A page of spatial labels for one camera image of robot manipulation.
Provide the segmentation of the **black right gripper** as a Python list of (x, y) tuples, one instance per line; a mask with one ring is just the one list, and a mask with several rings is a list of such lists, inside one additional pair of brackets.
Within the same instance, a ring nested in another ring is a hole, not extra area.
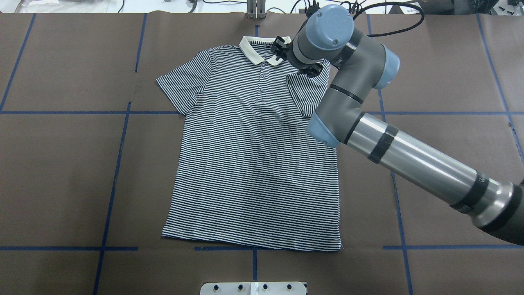
[(298, 43), (288, 43), (286, 45), (286, 59), (298, 69), (298, 73), (315, 78), (322, 73), (324, 67), (322, 62), (308, 58), (301, 51)]

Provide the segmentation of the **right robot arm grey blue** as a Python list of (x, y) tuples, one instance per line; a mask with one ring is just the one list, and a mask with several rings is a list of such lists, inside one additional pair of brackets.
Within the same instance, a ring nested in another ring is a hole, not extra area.
[(312, 138), (335, 148), (351, 147), (471, 218), (474, 226), (502, 241), (523, 245), (523, 184), (498, 181), (362, 110), (372, 89), (396, 77), (399, 57), (355, 27), (344, 7), (307, 13), (290, 42), (275, 40), (273, 52), (309, 78), (321, 61), (337, 68), (307, 126)]

